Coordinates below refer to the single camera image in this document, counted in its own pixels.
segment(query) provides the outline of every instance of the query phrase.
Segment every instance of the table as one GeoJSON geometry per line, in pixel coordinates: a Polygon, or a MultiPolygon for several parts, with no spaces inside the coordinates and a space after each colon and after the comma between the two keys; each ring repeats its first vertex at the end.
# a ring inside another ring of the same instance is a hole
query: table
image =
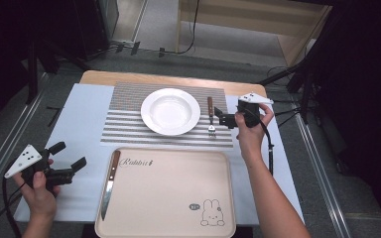
{"type": "MultiPolygon", "coordinates": [[[[266,96],[263,86],[248,83],[139,73],[87,71],[80,84],[73,87],[47,144],[48,148],[59,141],[66,143],[66,149],[53,156],[55,160],[53,168],[55,169],[67,168],[82,156],[87,158],[87,166],[75,175],[72,184],[62,186],[58,197],[59,209],[55,218],[57,221],[94,222],[95,220],[109,156],[117,148],[103,147],[99,141],[114,89],[113,85],[117,81],[223,88],[229,113],[233,112],[233,108],[235,111],[236,95],[253,91],[266,96]]],[[[273,120],[269,127],[275,145],[275,178],[284,194],[303,218],[276,121],[273,120]]],[[[237,135],[237,129],[232,130],[232,135],[233,138],[237,135]]],[[[246,167],[240,157],[237,140],[234,140],[233,143],[235,149],[227,152],[226,155],[231,167],[236,223],[255,226],[259,224],[259,221],[246,167]]],[[[264,158],[268,158],[266,144],[264,143],[263,148],[266,153],[264,158]]],[[[29,220],[29,209],[24,200],[20,202],[15,218],[18,221],[29,220]]]]}

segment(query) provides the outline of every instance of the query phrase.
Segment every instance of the fork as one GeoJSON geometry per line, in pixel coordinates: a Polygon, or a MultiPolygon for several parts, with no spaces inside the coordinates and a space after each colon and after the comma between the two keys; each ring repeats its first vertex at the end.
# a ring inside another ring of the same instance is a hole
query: fork
{"type": "Polygon", "coordinates": [[[209,115],[208,135],[209,137],[215,137],[214,110],[212,107],[212,97],[208,97],[208,115],[209,115]]]}

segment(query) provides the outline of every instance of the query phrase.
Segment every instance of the person's left hand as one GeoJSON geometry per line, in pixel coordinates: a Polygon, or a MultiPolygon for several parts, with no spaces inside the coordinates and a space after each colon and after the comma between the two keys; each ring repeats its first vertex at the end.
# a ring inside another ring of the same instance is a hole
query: person's left hand
{"type": "MultiPolygon", "coordinates": [[[[24,180],[21,173],[13,176],[15,183],[18,186],[23,185],[24,180]]],[[[54,187],[54,193],[58,194],[61,191],[59,186],[54,187]]],[[[53,220],[57,212],[57,202],[54,195],[46,190],[46,177],[43,172],[36,172],[33,178],[33,188],[24,184],[21,187],[21,193],[30,207],[30,220],[32,219],[45,219],[53,220]]]]}

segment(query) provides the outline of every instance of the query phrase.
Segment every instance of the wooden table edge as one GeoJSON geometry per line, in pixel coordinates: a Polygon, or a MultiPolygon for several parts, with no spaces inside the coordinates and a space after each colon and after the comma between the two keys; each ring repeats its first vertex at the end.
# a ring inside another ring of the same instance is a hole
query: wooden table edge
{"type": "Polygon", "coordinates": [[[117,81],[133,83],[156,83],[193,87],[223,88],[226,95],[244,95],[255,92],[266,97],[265,87],[260,84],[229,82],[194,77],[176,77],[136,72],[86,71],[80,80],[81,84],[114,86],[117,81]]]}

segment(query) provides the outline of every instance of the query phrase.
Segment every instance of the human hand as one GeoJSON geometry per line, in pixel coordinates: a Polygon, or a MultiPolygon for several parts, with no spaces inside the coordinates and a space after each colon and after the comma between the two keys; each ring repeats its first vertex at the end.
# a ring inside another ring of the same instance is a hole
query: human hand
{"type": "MultiPolygon", "coordinates": [[[[265,126],[268,126],[274,117],[274,112],[265,104],[259,103],[259,107],[265,112],[265,115],[261,115],[260,119],[265,126]]],[[[243,115],[244,114],[241,112],[236,112],[234,119],[239,128],[237,140],[239,140],[241,154],[245,162],[248,163],[248,160],[262,157],[261,145],[265,132],[260,124],[248,128],[245,124],[243,115]]]]}
{"type": "MultiPolygon", "coordinates": [[[[21,173],[13,176],[18,186],[24,184],[21,173]]],[[[54,193],[61,191],[59,186],[54,187],[54,193]]],[[[24,184],[21,187],[21,193],[27,201],[30,208],[30,220],[53,221],[57,212],[57,202],[54,195],[46,190],[46,177],[43,172],[36,172],[33,177],[33,188],[24,184]]]]}

